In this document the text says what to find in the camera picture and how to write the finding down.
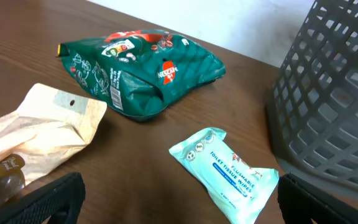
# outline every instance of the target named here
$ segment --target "beige paper bag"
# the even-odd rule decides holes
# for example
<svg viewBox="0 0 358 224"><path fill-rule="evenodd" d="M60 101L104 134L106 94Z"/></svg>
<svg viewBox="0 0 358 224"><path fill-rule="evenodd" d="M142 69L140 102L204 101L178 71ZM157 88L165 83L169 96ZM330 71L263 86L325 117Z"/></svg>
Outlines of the beige paper bag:
<svg viewBox="0 0 358 224"><path fill-rule="evenodd" d="M35 84L0 118L0 206L93 139L107 104Z"/></svg>

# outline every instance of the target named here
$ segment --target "wipes package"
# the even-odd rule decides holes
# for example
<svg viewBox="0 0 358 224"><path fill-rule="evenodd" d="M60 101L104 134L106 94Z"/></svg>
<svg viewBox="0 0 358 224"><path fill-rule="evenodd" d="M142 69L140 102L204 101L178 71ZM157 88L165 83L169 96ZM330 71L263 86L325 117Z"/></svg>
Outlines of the wipes package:
<svg viewBox="0 0 358 224"><path fill-rule="evenodd" d="M231 223L253 223L277 185L275 169L248 166L224 142L226 132L205 128L171 147L170 154L205 185Z"/></svg>

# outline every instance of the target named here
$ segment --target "green snack bag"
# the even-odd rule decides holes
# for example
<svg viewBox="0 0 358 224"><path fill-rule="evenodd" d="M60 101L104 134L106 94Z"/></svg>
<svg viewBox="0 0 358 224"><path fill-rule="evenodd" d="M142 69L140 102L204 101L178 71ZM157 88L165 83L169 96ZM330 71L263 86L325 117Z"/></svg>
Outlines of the green snack bag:
<svg viewBox="0 0 358 224"><path fill-rule="evenodd" d="M210 51L162 30L62 43L58 56L82 89L137 121L156 116L191 89L226 72Z"/></svg>

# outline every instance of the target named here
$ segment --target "grey laundry basket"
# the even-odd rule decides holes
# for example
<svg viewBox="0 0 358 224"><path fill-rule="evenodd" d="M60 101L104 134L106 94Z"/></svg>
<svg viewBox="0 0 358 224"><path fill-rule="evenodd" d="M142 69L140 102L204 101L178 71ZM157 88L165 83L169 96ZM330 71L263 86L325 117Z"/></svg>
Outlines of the grey laundry basket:
<svg viewBox="0 0 358 224"><path fill-rule="evenodd" d="M268 118L286 172L358 197L358 0L317 0L273 84Z"/></svg>

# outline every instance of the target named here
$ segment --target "wooden table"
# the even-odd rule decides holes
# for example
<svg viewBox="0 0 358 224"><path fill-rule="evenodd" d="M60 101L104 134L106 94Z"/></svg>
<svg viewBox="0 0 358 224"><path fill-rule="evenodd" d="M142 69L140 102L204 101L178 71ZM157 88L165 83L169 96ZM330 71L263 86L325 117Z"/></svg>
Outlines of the wooden table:
<svg viewBox="0 0 358 224"><path fill-rule="evenodd" d="M82 0L0 0L0 117L15 110L35 83L90 97L55 58L57 45L138 29L163 28ZM108 109L88 147L24 192L78 171L86 186L78 223L228 223L168 149L200 129L219 127L250 165L280 170L264 115L278 69L196 41L225 63L223 79L192 91L148 123ZM277 190L256 223L283 223Z"/></svg>

